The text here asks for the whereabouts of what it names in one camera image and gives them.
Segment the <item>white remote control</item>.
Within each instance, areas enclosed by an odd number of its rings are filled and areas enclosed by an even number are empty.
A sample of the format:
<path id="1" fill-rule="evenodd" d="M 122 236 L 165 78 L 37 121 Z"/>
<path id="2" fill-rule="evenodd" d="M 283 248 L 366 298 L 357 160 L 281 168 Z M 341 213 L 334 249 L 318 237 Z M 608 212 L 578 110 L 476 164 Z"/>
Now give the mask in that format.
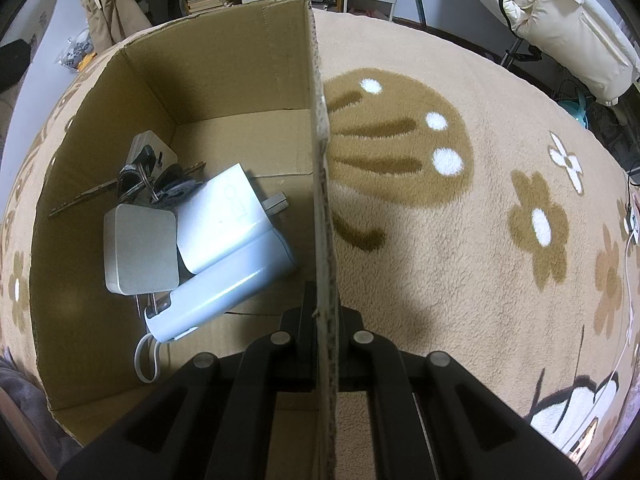
<path id="1" fill-rule="evenodd" d="M 126 165 L 138 158 L 149 177 L 157 178 L 169 166 L 178 162 L 176 153 L 151 130 L 138 133 L 131 141 Z"/>

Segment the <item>khaki hanging trousers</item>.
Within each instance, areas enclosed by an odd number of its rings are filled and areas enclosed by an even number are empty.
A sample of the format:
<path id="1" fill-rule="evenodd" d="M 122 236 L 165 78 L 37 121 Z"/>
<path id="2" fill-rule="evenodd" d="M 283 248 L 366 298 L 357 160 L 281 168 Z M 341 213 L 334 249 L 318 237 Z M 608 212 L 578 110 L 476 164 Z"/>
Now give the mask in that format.
<path id="1" fill-rule="evenodd" d="M 80 0 L 94 50 L 102 53 L 151 27 L 136 0 Z"/>

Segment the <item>beige patterned carpet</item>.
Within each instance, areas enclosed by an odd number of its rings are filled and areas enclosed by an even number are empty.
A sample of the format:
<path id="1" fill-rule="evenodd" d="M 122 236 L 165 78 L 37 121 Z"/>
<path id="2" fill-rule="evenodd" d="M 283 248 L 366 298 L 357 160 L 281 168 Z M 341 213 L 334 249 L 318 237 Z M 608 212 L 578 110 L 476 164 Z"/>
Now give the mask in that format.
<path id="1" fill-rule="evenodd" d="M 311 15 L 341 300 L 401 349 L 452 354 L 591 474 L 637 362 L 623 168 L 552 99 L 468 50 Z M 20 172 L 1 225 L 1 347 L 42 388 L 4 290 Z"/>

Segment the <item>teal fan base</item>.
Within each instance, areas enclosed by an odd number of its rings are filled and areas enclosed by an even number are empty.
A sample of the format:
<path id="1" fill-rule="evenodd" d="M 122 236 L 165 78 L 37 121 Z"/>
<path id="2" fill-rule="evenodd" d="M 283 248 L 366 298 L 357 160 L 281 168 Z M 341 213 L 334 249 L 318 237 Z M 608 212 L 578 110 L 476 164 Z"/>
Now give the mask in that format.
<path id="1" fill-rule="evenodd" d="M 576 122 L 579 122 L 585 129 L 589 128 L 589 120 L 587 117 L 587 102 L 581 91 L 577 92 L 577 100 L 559 100 L 556 102 L 563 110 L 572 116 Z"/>

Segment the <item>plastic bag with snacks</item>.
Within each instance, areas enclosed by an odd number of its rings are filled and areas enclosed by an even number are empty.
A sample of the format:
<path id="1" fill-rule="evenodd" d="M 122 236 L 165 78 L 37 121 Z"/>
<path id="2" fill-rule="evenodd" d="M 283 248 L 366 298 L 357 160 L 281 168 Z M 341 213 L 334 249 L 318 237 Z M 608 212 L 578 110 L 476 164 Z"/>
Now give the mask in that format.
<path id="1" fill-rule="evenodd" d="M 67 44 L 56 58 L 61 66 L 81 72 L 96 57 L 96 48 L 88 28 L 67 39 Z"/>

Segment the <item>white power adapter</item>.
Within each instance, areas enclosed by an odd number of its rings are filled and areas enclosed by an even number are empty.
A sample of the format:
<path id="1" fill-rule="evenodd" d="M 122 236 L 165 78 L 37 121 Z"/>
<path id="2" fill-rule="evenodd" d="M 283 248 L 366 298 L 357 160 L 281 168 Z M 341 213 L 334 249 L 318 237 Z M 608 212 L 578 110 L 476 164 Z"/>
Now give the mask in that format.
<path id="1" fill-rule="evenodd" d="M 211 178 L 176 208 L 177 244 L 192 274 L 220 271 L 244 278 L 290 274 L 296 261 L 239 164 Z"/>

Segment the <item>brown cardboard box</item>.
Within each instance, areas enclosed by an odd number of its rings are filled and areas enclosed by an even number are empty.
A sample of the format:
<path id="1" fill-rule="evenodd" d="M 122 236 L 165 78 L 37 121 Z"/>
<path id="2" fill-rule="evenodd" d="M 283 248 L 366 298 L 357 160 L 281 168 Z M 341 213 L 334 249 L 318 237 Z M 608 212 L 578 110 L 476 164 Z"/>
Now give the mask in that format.
<path id="1" fill-rule="evenodd" d="M 118 205 L 115 193 L 49 217 L 52 208 L 115 179 L 132 139 L 146 130 L 184 168 L 206 162 L 195 174 L 203 184 L 241 165 L 296 261 L 292 274 L 162 344 L 160 378 L 149 385 L 134 371 L 134 350 L 146 334 L 142 310 L 168 292 L 122 296 L 106 288 L 103 221 Z M 21 168 L 6 214 L 4 290 L 15 324 L 26 330 L 23 361 L 80 452 L 197 354 L 232 356 L 274 333 L 313 282 L 314 471 L 333 476 L 336 286 L 328 141 L 306 0 L 236 6 L 142 32 L 101 55 L 62 95 Z"/>

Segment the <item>cream puffer coat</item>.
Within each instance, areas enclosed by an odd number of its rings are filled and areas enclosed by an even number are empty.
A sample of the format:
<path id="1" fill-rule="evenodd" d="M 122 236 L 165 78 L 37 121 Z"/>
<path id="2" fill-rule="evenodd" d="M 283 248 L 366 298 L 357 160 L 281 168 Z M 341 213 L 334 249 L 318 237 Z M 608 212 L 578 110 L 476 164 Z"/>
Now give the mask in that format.
<path id="1" fill-rule="evenodd" d="M 480 0 L 515 36 L 551 56 L 606 106 L 639 78 L 639 55 L 597 0 Z"/>

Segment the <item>white square router box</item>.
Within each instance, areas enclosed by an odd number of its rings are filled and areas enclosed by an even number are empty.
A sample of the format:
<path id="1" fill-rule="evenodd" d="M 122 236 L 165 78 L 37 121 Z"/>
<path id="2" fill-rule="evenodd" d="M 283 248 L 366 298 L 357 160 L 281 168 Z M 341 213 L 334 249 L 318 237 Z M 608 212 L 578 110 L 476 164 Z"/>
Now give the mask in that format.
<path id="1" fill-rule="evenodd" d="M 179 285 L 177 220 L 170 210 L 119 204 L 103 221 L 106 288 L 137 296 Z"/>

